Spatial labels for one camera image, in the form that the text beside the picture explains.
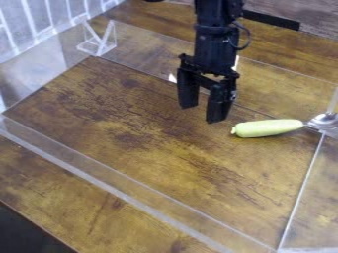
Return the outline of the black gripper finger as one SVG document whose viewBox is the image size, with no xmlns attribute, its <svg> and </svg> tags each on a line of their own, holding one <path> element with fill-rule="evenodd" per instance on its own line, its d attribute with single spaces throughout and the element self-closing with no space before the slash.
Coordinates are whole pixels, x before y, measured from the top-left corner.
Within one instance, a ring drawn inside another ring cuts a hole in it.
<svg viewBox="0 0 338 253">
<path fill-rule="evenodd" d="M 226 120 L 237 99 L 237 82 L 223 79 L 211 85 L 207 100 L 206 121 L 210 124 Z"/>
<path fill-rule="evenodd" d="M 178 102 L 183 109 L 198 105 L 199 86 L 194 74 L 182 68 L 176 71 Z"/>
</svg>

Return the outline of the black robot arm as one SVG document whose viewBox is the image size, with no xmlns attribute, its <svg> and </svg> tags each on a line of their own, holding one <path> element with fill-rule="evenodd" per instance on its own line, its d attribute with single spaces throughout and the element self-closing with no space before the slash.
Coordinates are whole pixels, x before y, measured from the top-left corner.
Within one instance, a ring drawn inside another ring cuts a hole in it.
<svg viewBox="0 0 338 253">
<path fill-rule="evenodd" d="M 198 105 L 199 88 L 209 90 L 206 121 L 222 122 L 237 99 L 235 66 L 243 0 L 194 0 L 196 15 L 194 55 L 179 56 L 178 102 L 183 109 Z"/>
</svg>

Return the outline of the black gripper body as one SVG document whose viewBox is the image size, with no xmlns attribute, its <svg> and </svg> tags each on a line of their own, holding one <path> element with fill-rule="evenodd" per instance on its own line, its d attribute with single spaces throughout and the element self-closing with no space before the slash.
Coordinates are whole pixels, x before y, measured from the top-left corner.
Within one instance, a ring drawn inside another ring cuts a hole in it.
<svg viewBox="0 0 338 253">
<path fill-rule="evenodd" d="M 239 28 L 234 25 L 195 25 L 192 55 L 183 53 L 176 70 L 176 86 L 180 89 L 210 89 L 215 84 L 206 74 L 222 76 L 221 83 L 227 89 L 237 88 L 235 66 L 239 48 Z"/>
</svg>

